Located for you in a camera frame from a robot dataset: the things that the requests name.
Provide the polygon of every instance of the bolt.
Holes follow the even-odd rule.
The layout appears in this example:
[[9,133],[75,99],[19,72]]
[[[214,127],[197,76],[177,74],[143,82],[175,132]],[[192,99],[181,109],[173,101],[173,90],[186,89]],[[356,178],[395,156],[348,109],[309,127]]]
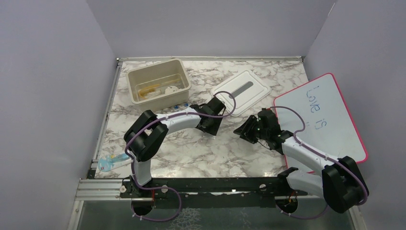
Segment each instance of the bolt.
[[167,188],[162,188],[161,189],[161,192],[163,192],[163,193],[166,193],[168,191],[168,189]]
[[260,188],[261,191],[265,191],[265,190],[266,190],[266,185],[261,184],[261,185],[259,186],[259,188]]
[[122,185],[119,190],[120,193],[125,193],[127,191],[127,188],[124,185]]

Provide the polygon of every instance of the white lid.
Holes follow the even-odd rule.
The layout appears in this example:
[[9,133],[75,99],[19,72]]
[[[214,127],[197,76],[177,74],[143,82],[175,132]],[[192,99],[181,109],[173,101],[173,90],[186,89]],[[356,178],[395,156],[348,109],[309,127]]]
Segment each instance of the white lid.
[[[232,116],[239,116],[268,95],[271,89],[257,75],[246,70],[215,86],[210,93],[214,95],[218,91],[227,91],[235,97],[237,106]],[[216,97],[225,103],[227,112],[230,112],[234,106],[233,99],[225,93]]]

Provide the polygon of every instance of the white marble surface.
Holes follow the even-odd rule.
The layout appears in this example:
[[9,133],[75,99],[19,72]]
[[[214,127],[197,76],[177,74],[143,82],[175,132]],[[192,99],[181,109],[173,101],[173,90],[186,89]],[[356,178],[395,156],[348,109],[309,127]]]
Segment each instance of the white marble surface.
[[[124,152],[123,136],[141,111],[130,100],[125,74],[135,68],[151,65],[152,61],[123,63],[110,111],[106,133],[99,157]],[[186,129],[169,134],[152,159],[153,177],[255,177],[275,176],[286,167],[284,157],[260,144],[252,145],[233,130],[261,108],[273,105],[273,99],[306,83],[307,76],[301,61],[183,61],[192,87],[190,104],[202,104],[211,99],[210,90],[232,75],[249,69],[271,87],[271,93],[239,117],[223,119],[215,138],[197,129]],[[183,110],[184,105],[156,113]],[[130,166],[109,172],[96,170],[95,178],[123,178],[130,174]]]

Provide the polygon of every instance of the plastic bin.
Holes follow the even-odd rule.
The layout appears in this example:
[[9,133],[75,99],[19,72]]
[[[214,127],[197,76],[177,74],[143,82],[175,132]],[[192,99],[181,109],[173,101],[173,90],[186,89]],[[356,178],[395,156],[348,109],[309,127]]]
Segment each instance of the plastic bin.
[[169,61],[127,73],[131,101],[141,111],[157,111],[189,99],[191,83],[182,61]]

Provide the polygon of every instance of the white wall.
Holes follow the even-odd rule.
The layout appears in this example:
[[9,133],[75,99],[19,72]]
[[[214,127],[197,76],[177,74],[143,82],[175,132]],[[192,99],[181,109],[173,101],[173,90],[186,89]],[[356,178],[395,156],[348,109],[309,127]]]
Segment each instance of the white wall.
[[0,228],[65,229],[115,56],[85,0],[2,0],[0,28]]
[[303,56],[335,0],[87,0],[116,56]]
[[338,0],[304,61],[311,79],[335,74],[369,152],[370,230],[406,225],[405,12],[404,0]]

